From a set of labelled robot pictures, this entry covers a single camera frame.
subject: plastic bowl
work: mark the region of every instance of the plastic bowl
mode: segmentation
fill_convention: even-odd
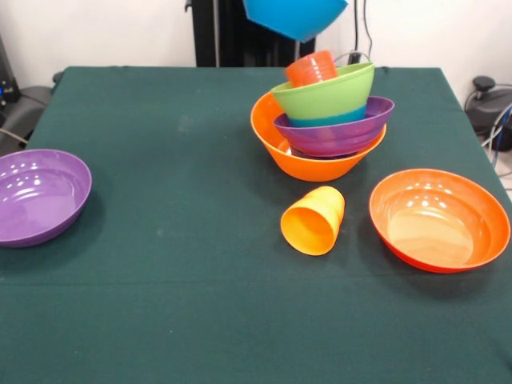
[[[291,126],[285,114],[274,124],[293,148],[315,157],[333,157],[352,154],[366,148],[380,134],[394,108],[388,98],[370,96],[366,118],[336,126],[297,128]]]
[[[60,235],[80,214],[92,177],[60,150],[24,150],[0,158],[0,246],[34,246]]]
[[[279,168],[289,176],[306,182],[328,182],[340,178],[374,150],[386,135],[385,128],[367,148],[354,156],[333,160],[300,158],[291,154],[290,144],[274,125],[274,120],[282,112],[282,108],[271,93],[263,95],[254,104],[250,114],[253,131]]]
[[[375,64],[364,62],[338,68],[338,76],[310,86],[290,82],[271,90],[288,118],[330,118],[362,108],[370,95]]]
[[[361,108],[353,110],[348,114],[339,114],[338,116],[331,116],[330,118],[289,118],[292,126],[310,127],[310,126],[335,126],[337,124],[344,124],[346,122],[356,122],[363,120],[366,116],[366,104]]]
[[[475,182],[442,170],[404,170],[385,178],[370,197],[370,216],[401,260],[440,274],[492,262],[510,239],[498,200]]]
[[[345,0],[244,0],[247,18],[280,34],[307,42],[347,6]]]

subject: cup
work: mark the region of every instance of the cup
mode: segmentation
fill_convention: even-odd
[[[321,50],[300,58],[285,69],[293,87],[308,86],[338,76],[332,54]]]
[[[288,243],[309,256],[332,250],[345,213],[345,199],[331,186],[312,190],[281,217],[281,232]]]

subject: stacked bowls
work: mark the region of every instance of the stacked bowls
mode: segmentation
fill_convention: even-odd
[[[336,68],[317,52],[285,69],[290,80],[253,108],[254,132],[288,174],[310,182],[343,176],[384,138],[394,108],[370,96],[375,65]]]

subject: light blue bowl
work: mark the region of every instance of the light blue bowl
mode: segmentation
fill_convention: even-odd
[[[347,122],[355,122],[363,120],[366,114],[366,105],[353,110],[347,114],[339,114],[338,116],[330,116],[328,118],[290,118],[292,126],[307,128],[311,126],[336,126],[337,124],[345,124]]]
[[[300,42],[320,34],[347,4],[345,0],[244,0],[249,20]]]

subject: red-orange bowl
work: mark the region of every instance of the red-orange bowl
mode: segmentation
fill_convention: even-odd
[[[263,95],[254,104],[250,114],[253,131],[281,170],[306,182],[328,182],[340,178],[374,150],[386,135],[384,126],[380,135],[367,148],[352,156],[331,160],[300,158],[292,155],[290,144],[274,125],[274,120],[281,114],[283,110],[274,96],[271,93]]]
[[[492,262],[510,239],[510,222],[498,200],[443,170],[404,170],[383,179],[370,196],[370,216],[401,260],[440,274]]]

